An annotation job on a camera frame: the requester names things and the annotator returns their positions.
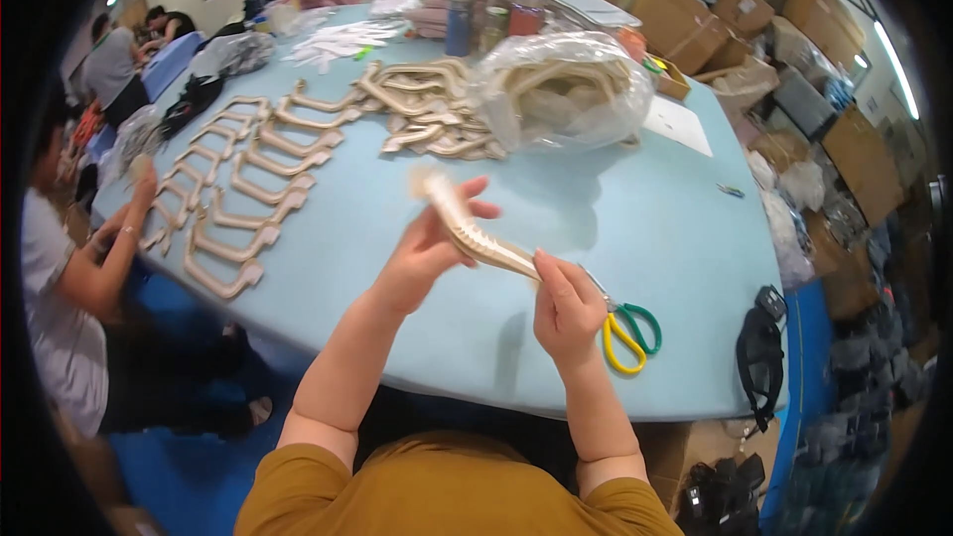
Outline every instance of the white t-shirt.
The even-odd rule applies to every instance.
[[[100,322],[54,293],[76,245],[49,201],[30,187],[23,199],[23,291],[30,345],[40,381],[87,437],[106,412],[109,376]]]

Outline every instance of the plastic bag of beige handles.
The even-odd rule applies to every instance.
[[[512,37],[470,76],[467,98],[508,151],[634,142],[655,90],[602,32]]]

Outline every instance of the plastic container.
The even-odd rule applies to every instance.
[[[498,6],[486,7],[486,24],[479,37],[479,51],[488,54],[500,40],[506,38],[510,12]]]
[[[465,57],[470,54],[470,5],[473,0],[450,0],[447,10],[447,56]]]
[[[510,11],[510,35],[534,36],[546,22],[543,0],[513,0]]]

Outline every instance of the black hair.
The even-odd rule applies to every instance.
[[[52,148],[59,149],[61,147],[60,145],[53,145],[54,130],[66,125],[68,114],[69,109],[66,104],[66,90],[63,88],[63,80],[55,77],[53,87],[50,88],[50,95],[47,97],[47,103],[43,108],[40,136],[36,140],[30,167],[35,167],[36,163],[49,154]]]
[[[92,22],[92,42],[95,43],[103,35],[103,30],[110,24],[110,16],[103,13]]]
[[[166,14],[166,10],[160,5],[153,6],[149,9],[149,13],[146,13],[146,22],[151,22],[154,18],[160,18]]]

